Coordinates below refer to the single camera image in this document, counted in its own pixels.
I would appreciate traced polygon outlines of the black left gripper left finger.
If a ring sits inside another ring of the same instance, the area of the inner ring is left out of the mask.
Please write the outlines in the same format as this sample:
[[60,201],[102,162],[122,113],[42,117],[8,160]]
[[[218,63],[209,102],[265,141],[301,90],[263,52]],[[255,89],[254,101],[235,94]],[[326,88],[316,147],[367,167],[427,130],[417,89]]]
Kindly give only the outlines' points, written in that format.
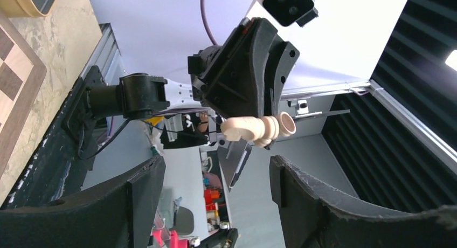
[[79,193],[1,211],[1,247],[147,247],[165,161],[156,155]]

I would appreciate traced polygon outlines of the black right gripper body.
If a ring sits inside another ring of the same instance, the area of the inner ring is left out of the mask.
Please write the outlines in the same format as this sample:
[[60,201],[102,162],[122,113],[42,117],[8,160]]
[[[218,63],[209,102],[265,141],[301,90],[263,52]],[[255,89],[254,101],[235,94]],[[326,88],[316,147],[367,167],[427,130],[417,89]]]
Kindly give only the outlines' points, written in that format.
[[257,19],[244,18],[223,45],[188,57],[194,98],[216,111],[257,110]]

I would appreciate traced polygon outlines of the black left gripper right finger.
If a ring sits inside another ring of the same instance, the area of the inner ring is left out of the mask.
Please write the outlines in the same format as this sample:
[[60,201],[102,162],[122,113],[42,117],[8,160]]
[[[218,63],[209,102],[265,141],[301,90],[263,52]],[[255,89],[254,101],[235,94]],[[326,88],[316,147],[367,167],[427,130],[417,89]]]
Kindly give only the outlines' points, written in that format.
[[385,208],[270,158],[271,196],[287,247],[456,247],[456,206],[419,213]]

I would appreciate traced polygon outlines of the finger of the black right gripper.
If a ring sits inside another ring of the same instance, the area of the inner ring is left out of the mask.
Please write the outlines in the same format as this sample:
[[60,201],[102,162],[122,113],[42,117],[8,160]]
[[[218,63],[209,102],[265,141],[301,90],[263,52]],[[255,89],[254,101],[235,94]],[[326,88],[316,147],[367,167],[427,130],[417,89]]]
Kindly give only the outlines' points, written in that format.
[[265,113],[265,68],[277,29],[265,18],[243,19],[203,74],[203,100],[225,118]]
[[291,43],[274,42],[265,68],[264,115],[277,115],[279,101],[285,82],[300,56],[300,51]]

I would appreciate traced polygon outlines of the light chess knight piece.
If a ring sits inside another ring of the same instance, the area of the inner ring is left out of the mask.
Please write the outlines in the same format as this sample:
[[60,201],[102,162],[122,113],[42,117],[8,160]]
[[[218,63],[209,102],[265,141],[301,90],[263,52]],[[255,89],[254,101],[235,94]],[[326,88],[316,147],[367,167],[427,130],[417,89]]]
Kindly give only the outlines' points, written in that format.
[[296,124],[287,112],[276,116],[240,116],[226,119],[220,126],[228,141],[252,141],[256,146],[266,147],[277,138],[296,133]]

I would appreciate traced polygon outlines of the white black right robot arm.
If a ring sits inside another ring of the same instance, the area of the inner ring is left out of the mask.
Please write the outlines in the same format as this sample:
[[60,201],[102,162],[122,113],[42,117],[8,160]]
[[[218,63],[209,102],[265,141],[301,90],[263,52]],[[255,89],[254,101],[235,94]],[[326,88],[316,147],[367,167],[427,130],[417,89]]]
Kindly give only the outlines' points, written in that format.
[[[269,20],[244,18],[223,45],[188,57],[192,97],[224,118],[276,115],[299,55]],[[89,88],[85,104],[94,118],[147,119],[171,106],[166,84],[162,77],[133,73],[117,85]]]

